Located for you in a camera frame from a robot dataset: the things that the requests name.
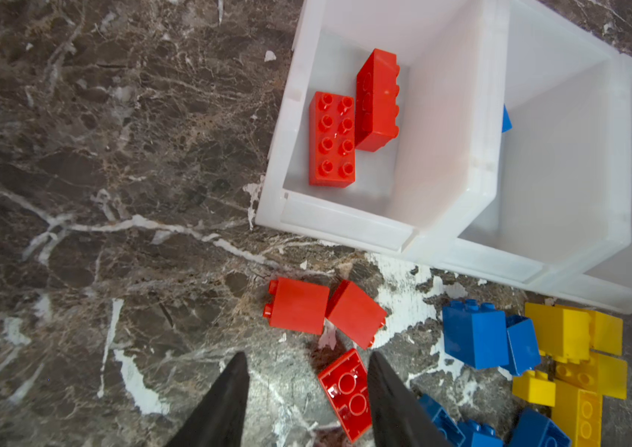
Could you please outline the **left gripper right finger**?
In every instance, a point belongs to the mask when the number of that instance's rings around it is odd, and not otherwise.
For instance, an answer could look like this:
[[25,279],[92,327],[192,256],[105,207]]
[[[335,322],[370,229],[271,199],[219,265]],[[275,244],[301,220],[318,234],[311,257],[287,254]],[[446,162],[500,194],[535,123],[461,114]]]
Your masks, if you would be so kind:
[[379,351],[370,355],[367,385],[376,446],[450,446]]

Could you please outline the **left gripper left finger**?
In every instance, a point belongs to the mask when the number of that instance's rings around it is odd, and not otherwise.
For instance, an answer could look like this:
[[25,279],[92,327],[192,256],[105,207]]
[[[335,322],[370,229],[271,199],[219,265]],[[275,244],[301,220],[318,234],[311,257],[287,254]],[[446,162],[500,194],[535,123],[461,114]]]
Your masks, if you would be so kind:
[[241,446],[250,376],[237,352],[167,446]]

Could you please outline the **small blue brick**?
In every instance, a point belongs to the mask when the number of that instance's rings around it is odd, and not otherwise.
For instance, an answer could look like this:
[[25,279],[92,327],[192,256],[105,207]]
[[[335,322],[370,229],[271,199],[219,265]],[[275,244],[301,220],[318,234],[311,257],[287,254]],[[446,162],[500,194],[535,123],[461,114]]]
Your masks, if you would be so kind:
[[418,403],[427,413],[429,419],[444,435],[446,440],[455,447],[461,447],[465,441],[465,436],[459,429],[458,424],[448,414],[448,411],[430,396],[423,394],[418,398]]

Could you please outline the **long yellow brick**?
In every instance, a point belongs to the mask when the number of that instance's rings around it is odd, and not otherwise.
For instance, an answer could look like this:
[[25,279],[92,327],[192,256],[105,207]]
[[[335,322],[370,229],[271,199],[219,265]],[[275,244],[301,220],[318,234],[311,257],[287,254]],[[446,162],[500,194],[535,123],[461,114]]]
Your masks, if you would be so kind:
[[602,441],[603,397],[556,380],[552,420],[574,447],[599,447]]

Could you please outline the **blue studded brick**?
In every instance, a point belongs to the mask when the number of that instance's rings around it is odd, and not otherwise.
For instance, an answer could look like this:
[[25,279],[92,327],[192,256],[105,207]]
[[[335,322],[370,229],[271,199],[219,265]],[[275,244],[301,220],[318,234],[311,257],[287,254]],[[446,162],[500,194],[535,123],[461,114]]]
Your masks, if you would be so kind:
[[509,447],[571,447],[571,439],[547,416],[526,408],[520,415]]

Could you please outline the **long red brick slanted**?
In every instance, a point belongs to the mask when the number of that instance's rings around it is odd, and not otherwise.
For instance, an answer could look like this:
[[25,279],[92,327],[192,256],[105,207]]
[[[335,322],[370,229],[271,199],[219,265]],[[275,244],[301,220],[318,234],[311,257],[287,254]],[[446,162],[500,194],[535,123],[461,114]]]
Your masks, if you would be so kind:
[[398,136],[399,74],[396,55],[379,48],[373,50],[357,74],[355,145],[358,150],[377,152]]

